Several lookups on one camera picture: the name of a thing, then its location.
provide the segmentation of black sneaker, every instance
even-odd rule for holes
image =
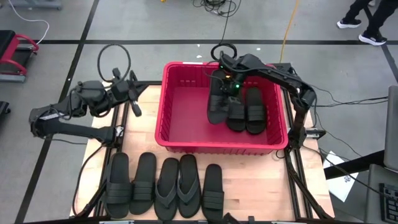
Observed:
[[[359,19],[353,19],[352,21],[345,21],[344,19],[337,22],[337,26],[340,29],[345,28],[357,28],[361,25],[361,21]]]
[[[367,35],[366,32],[364,32],[363,34],[359,35],[359,40],[367,43],[367,44],[371,44],[373,46],[380,46],[383,45],[387,42],[387,38],[383,37],[380,34],[377,35]]]

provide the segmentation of wooden table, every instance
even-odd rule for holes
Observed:
[[[139,98],[142,116],[137,118],[132,112],[129,112],[127,118],[122,152],[129,156],[131,180],[133,180],[136,173],[138,158],[143,152],[152,152],[156,155],[157,177],[166,158],[174,157],[179,159],[183,155],[169,152],[155,141],[154,131],[159,107],[160,88],[160,86],[148,87]],[[119,111],[120,122],[123,109],[121,108]],[[112,113],[105,118],[94,118],[93,126],[109,126],[111,118]],[[306,127],[312,126],[310,114],[307,116],[305,125]],[[100,144],[96,140],[89,140],[85,159],[99,146]],[[314,139],[307,139],[304,142],[304,146],[318,150],[317,141]],[[75,202],[78,212],[83,209],[98,189],[104,155],[105,150],[103,149],[87,163],[81,175]],[[334,216],[320,156],[304,148],[301,150],[301,155],[309,191],[325,211]],[[275,152],[266,156],[195,154],[195,157],[198,162],[202,188],[207,165],[215,163],[219,164],[223,169],[224,213],[229,212],[238,220],[247,220],[248,216],[254,216],[258,221],[294,220],[285,161],[284,159],[276,158]],[[304,217],[305,210],[298,187],[297,195],[300,203],[300,213]],[[157,217],[152,206],[145,214],[129,214],[126,219],[157,220]],[[174,219],[185,220],[178,212]],[[191,220],[205,220],[205,217],[199,211]]]

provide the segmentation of white paper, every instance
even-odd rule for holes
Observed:
[[[336,154],[332,151],[329,152],[329,154],[327,155],[326,158],[330,162],[332,162],[334,165],[344,162],[344,160],[342,160],[340,157],[336,156]],[[323,168],[330,167],[331,166],[330,162],[325,160],[323,162]],[[351,175],[354,178],[356,178],[358,176],[358,173],[351,174]],[[342,202],[345,202],[351,188],[354,185],[355,180],[347,175],[347,176],[342,176],[342,177],[337,177],[334,179],[327,180],[327,182],[328,182],[330,193],[332,193],[334,196],[336,196]]]

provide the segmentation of white sneaker sole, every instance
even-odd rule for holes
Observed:
[[[359,40],[362,41],[362,42],[364,42],[364,43],[371,44],[371,45],[373,45],[373,46],[381,46],[381,45],[383,45],[383,44],[386,43],[386,42],[376,42],[376,41],[373,41],[373,40],[371,40],[371,39],[368,39],[368,38],[363,37],[362,34],[359,35]]]
[[[340,21],[337,22],[337,26],[340,29],[345,29],[345,28],[357,28],[359,27],[361,24],[358,25],[352,25],[352,24],[342,24]]]

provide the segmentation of black slide sandal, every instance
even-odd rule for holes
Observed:
[[[242,91],[239,92],[237,99],[239,101],[235,101],[229,105],[226,125],[232,131],[241,132],[246,129],[246,117]]]
[[[118,152],[112,156],[107,170],[104,209],[112,218],[124,218],[129,213],[130,199],[129,157]]]
[[[177,212],[177,178],[178,160],[166,159],[155,187],[155,213],[162,221],[173,220]]]
[[[156,157],[151,152],[139,156],[137,172],[132,181],[132,199],[130,212],[141,215],[148,211],[154,203],[156,175]]]
[[[178,210],[184,218],[191,218],[200,208],[200,181],[197,160],[193,155],[180,159],[180,180],[177,184]]]
[[[215,70],[212,77],[223,79],[225,73],[222,70]],[[222,82],[218,78],[210,78],[210,92],[207,101],[207,119],[211,124],[220,124],[228,117],[228,104],[221,91]]]
[[[246,91],[246,129],[251,134],[260,134],[267,128],[267,111],[261,95],[257,87]]]
[[[224,213],[223,173],[217,164],[206,168],[201,210],[210,222],[220,222]]]

